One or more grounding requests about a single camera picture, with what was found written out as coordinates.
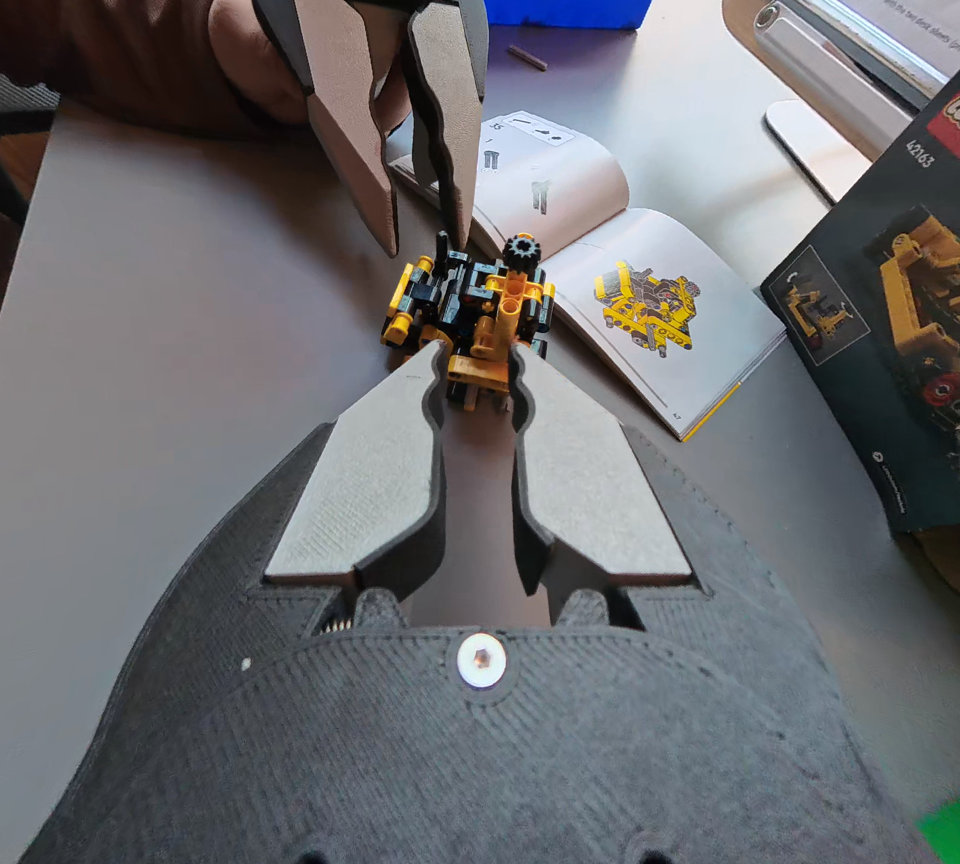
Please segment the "dark lego set box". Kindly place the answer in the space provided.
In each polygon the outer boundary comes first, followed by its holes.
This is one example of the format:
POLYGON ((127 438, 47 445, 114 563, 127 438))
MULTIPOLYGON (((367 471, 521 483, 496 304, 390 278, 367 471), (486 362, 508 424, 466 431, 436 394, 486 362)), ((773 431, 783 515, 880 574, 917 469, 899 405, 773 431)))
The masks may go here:
POLYGON ((761 285, 902 532, 959 523, 959 77, 761 285))

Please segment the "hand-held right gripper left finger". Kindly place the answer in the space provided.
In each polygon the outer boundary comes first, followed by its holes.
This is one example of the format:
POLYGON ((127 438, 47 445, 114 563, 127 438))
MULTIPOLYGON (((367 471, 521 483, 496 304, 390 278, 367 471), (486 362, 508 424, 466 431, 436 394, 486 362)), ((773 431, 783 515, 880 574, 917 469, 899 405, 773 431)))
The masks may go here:
POLYGON ((270 582, 390 590, 445 552, 441 370, 431 342, 339 416, 265 568, 270 582))

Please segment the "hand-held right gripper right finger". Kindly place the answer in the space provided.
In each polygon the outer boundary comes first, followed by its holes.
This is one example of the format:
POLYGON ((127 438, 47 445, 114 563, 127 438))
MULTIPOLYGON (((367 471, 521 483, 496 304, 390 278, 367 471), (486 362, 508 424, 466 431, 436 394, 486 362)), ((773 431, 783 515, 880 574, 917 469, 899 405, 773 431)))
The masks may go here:
POLYGON ((513 550, 526 594, 689 582, 619 420, 521 344, 510 352, 510 394, 513 550))

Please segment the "white flat plate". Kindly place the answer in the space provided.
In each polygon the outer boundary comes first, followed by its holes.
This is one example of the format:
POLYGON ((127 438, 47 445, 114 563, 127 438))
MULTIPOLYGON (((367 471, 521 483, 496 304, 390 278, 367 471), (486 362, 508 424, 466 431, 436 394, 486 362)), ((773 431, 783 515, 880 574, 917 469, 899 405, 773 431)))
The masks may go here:
POLYGON ((763 124, 830 206, 844 198, 872 164, 805 102, 772 103, 763 124))

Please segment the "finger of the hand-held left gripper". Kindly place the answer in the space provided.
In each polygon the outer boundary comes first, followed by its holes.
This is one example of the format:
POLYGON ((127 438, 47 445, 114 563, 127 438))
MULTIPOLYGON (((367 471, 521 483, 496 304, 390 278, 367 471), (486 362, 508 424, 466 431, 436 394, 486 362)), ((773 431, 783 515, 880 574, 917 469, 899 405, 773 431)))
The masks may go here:
POLYGON ((310 124, 369 233, 399 252, 394 189, 374 114, 375 71, 361 13, 344 0, 294 0, 313 91, 310 124))
POLYGON ((459 6, 431 3, 408 32, 417 77, 427 155, 437 174, 445 227, 464 249, 470 236, 482 103, 459 6))

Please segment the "lego instruction booklet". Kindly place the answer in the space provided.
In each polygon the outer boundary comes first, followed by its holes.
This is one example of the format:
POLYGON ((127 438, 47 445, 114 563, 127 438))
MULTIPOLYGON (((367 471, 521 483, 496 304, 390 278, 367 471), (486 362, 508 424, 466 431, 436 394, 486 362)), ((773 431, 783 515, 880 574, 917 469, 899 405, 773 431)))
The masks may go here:
POLYGON ((578 131, 525 111, 481 130, 472 230, 493 265, 531 234, 561 318, 685 440, 786 332, 699 238, 630 209, 618 161, 578 131))

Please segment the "person's left hand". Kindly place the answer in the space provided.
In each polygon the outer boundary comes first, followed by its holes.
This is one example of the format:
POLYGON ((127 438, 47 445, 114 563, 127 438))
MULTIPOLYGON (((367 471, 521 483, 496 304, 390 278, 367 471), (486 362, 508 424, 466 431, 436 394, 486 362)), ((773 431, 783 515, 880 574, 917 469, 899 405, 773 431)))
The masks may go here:
MULTIPOLYGON (((373 28, 372 66, 379 91, 374 112, 378 126, 389 135, 411 111, 402 68, 389 56, 400 48, 402 20, 374 7, 364 14, 373 28)), ((241 95, 283 125, 306 125, 304 91, 261 29, 253 0, 214 0, 208 25, 216 60, 241 95)))

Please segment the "green plastic bin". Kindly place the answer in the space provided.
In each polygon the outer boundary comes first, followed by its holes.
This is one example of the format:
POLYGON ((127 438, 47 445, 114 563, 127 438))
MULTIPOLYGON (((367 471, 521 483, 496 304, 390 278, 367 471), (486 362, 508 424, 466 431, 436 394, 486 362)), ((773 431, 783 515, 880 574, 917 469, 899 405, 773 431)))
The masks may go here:
POLYGON ((960 861, 960 800, 954 798, 918 819, 918 831, 942 863, 960 861))

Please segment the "black office chair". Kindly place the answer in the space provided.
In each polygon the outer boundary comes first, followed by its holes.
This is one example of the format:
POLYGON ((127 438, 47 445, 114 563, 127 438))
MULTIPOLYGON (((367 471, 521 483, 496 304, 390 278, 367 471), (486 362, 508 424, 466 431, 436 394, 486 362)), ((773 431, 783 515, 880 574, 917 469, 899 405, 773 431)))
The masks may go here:
POLYGON ((1 77, 1 213, 23 230, 60 103, 44 85, 1 77))

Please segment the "yellow black lego model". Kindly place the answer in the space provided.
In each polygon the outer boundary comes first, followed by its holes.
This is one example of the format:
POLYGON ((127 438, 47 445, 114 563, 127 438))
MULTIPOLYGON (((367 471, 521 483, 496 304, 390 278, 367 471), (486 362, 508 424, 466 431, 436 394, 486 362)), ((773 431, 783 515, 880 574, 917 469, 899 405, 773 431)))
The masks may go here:
POLYGON ((448 358, 446 397, 465 411, 488 394, 500 409, 509 397, 508 358, 515 343, 546 356, 555 287, 541 267, 542 248, 519 233, 493 265, 453 250, 437 236, 433 257, 405 266, 387 308, 380 342, 411 356, 441 342, 448 358))

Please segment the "person's left forearm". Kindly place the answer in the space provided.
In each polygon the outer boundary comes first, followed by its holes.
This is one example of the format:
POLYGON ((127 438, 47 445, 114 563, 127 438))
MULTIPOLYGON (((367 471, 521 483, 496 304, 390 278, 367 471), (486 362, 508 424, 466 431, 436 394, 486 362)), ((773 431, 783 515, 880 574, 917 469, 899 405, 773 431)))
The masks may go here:
POLYGON ((140 126, 256 135, 211 47, 213 1, 1 0, 2 74, 140 126))

